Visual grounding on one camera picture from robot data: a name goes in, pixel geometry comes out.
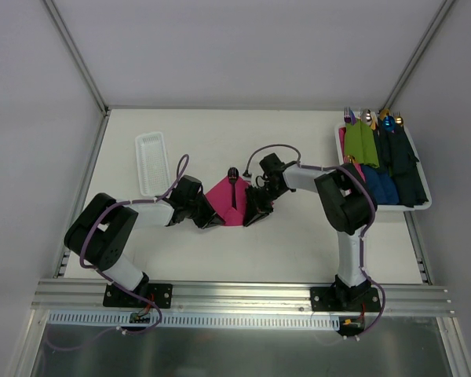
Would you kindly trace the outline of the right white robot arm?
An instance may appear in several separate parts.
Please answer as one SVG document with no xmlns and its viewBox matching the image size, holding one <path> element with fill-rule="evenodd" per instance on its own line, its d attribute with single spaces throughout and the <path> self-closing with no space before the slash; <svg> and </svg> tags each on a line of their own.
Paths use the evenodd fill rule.
<svg viewBox="0 0 471 377">
<path fill-rule="evenodd" d="M 338 272 L 320 305 L 350 311 L 369 298 L 372 283 L 365 267 L 365 236 L 374 222 L 378 205 L 351 163 L 336 167 L 284 163 L 275 153 L 260 161 L 263 184 L 246 188 L 243 226 L 267 218 L 273 203 L 286 192 L 304 190 L 319 196 L 324 214 L 338 235 Z"/>
</svg>

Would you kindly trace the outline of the black fork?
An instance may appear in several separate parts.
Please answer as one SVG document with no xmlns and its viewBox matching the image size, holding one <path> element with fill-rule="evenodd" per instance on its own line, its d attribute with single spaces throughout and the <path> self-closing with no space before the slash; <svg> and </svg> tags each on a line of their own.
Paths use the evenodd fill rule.
<svg viewBox="0 0 471 377">
<path fill-rule="evenodd" d="M 237 199 L 236 199 L 236 183 L 234 185 L 231 185 L 232 188 L 232 207 L 234 209 L 237 209 Z"/>
</svg>

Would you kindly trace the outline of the magenta paper napkin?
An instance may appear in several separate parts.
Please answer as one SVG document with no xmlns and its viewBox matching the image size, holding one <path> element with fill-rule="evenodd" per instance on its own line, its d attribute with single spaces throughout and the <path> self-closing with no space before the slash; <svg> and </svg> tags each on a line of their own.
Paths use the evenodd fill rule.
<svg viewBox="0 0 471 377">
<path fill-rule="evenodd" d="M 236 183 L 237 209 L 232 207 L 232 188 L 228 177 L 216 184 L 206 198 L 212 208 L 225 220 L 225 226 L 243 226 L 246 212 L 246 189 L 251 185 L 239 177 Z"/>
</svg>

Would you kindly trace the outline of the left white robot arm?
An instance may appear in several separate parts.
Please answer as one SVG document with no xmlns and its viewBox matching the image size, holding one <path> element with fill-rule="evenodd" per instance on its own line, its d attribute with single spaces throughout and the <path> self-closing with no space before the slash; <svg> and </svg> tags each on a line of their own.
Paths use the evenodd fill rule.
<svg viewBox="0 0 471 377">
<path fill-rule="evenodd" d="M 148 297 L 149 278 L 124 255 L 131 232 L 170 227 L 185 219 L 199 229 L 225 223 L 204 195 L 201 181 L 191 176 L 183 176 L 165 196 L 154 199 L 119 202 L 102 192 L 68 229 L 64 246 L 78 255 L 81 267 L 96 271 L 121 289 L 121 297 L 130 306 L 140 306 Z"/>
</svg>

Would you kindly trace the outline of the purple metallic spoon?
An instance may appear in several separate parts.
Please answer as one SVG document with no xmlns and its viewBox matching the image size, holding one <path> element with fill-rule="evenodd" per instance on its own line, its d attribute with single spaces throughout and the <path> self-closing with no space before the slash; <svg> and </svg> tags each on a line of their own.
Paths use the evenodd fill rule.
<svg viewBox="0 0 471 377">
<path fill-rule="evenodd" d="M 239 179 L 239 171 L 236 167 L 230 167 L 227 173 L 228 182 L 234 185 Z"/>
</svg>

